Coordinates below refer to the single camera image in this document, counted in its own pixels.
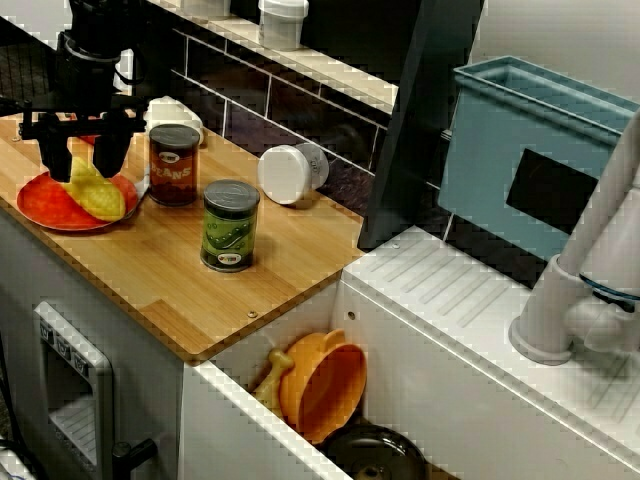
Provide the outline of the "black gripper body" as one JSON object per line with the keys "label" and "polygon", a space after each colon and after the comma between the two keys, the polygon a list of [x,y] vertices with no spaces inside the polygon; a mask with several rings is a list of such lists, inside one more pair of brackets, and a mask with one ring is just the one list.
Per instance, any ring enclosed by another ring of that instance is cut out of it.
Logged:
{"label": "black gripper body", "polygon": [[141,133],[146,102],[114,87],[120,57],[88,52],[71,32],[58,34],[49,93],[20,104],[25,140]]}

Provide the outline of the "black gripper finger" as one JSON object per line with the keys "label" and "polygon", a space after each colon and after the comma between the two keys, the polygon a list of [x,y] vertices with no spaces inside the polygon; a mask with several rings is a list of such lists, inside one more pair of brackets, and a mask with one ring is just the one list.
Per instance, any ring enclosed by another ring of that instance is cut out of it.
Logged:
{"label": "black gripper finger", "polygon": [[68,148],[69,137],[56,132],[46,132],[38,140],[42,164],[49,170],[50,177],[60,183],[71,179],[72,154]]}
{"label": "black gripper finger", "polygon": [[121,171],[130,141],[130,132],[100,134],[95,137],[92,163],[102,177],[112,178]]}

